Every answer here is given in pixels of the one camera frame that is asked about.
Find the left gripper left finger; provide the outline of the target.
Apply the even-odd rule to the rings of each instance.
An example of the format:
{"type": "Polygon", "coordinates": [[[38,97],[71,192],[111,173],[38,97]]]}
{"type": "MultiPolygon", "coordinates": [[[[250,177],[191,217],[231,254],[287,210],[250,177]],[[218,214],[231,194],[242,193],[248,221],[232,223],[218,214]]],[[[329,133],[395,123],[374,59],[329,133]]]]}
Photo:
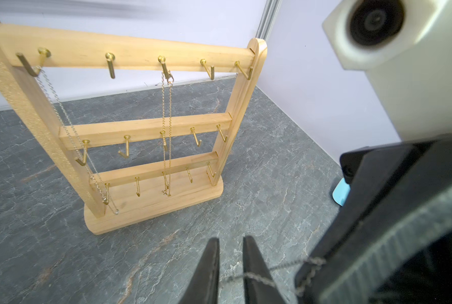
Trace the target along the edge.
{"type": "Polygon", "coordinates": [[[220,241],[211,238],[179,303],[218,303],[220,241]]]}

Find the wooden jewelry display stand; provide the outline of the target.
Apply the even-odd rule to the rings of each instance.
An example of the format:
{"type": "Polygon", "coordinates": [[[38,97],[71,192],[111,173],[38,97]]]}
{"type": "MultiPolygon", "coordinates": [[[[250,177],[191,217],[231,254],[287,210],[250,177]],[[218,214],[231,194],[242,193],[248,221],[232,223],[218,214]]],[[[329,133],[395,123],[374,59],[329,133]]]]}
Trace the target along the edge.
{"type": "Polygon", "coordinates": [[[0,21],[0,93],[83,200],[94,234],[218,198],[222,172],[267,57],[264,40],[246,48],[48,29],[0,21]],[[72,124],[44,69],[102,68],[161,72],[162,117],[72,124]],[[223,113],[174,116],[177,71],[235,73],[223,113]],[[160,140],[163,160],[107,172],[92,167],[90,149],[160,140]]]}

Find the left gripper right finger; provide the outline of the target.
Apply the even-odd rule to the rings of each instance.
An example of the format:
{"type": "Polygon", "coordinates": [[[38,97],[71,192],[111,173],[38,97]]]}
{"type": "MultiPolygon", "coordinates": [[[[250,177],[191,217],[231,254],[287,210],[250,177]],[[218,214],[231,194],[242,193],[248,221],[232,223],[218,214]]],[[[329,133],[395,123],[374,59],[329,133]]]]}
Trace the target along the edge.
{"type": "Polygon", "coordinates": [[[252,236],[242,245],[245,303],[285,303],[252,236]]]}

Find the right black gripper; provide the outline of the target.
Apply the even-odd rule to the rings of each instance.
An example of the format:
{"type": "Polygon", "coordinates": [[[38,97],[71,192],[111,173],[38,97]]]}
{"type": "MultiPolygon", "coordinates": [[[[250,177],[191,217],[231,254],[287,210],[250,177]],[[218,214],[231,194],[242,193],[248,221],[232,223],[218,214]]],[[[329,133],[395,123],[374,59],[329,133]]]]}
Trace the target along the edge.
{"type": "Polygon", "coordinates": [[[452,136],[356,151],[299,303],[452,303],[452,136]]]}

